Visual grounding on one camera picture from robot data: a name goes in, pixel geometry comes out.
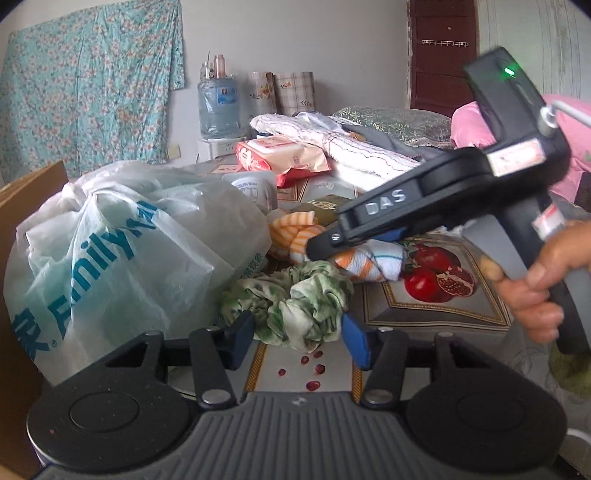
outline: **hand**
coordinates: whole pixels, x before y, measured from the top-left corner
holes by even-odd
[[[564,320],[562,308],[548,301],[548,288],[562,280],[569,270],[580,267],[591,267],[591,222],[569,222],[567,228],[542,247],[522,280],[509,280],[489,258],[480,261],[485,277],[494,282],[501,300],[537,343],[558,338],[558,326]]]

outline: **brown door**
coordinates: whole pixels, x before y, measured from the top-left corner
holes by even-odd
[[[411,108],[451,116],[474,100],[463,66],[476,58],[474,0],[410,0]]]

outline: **green scrunched fabric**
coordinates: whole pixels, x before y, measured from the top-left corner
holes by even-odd
[[[238,280],[222,295],[222,316],[232,323],[250,310],[259,340],[312,352],[322,342],[339,338],[352,294],[353,284],[336,267],[305,262]]]
[[[565,355],[552,343],[548,359],[550,373],[566,391],[591,400],[591,353]]]

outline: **black handheld device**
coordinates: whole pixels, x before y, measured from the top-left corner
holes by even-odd
[[[558,127],[540,127],[544,99],[504,48],[465,72],[496,144],[443,153],[342,206],[338,224],[308,242],[311,260],[394,230],[403,238],[476,219],[463,235],[509,278],[525,276],[545,240],[564,225],[548,188],[567,174],[570,148]],[[570,272],[551,288],[550,299],[564,309],[558,348],[589,351],[589,273]]]

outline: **red pomegranate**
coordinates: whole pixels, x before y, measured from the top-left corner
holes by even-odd
[[[428,247],[415,244],[418,250],[411,252],[409,257],[421,267],[427,267],[435,273],[446,272],[450,267],[461,267],[460,259],[442,247]]]
[[[417,300],[427,303],[444,303],[452,299],[452,295],[439,286],[437,275],[427,267],[418,267],[404,273],[404,288],[408,294]]]
[[[450,267],[438,274],[437,283],[444,292],[456,297],[469,297],[474,293],[476,286],[474,277],[462,267]]]

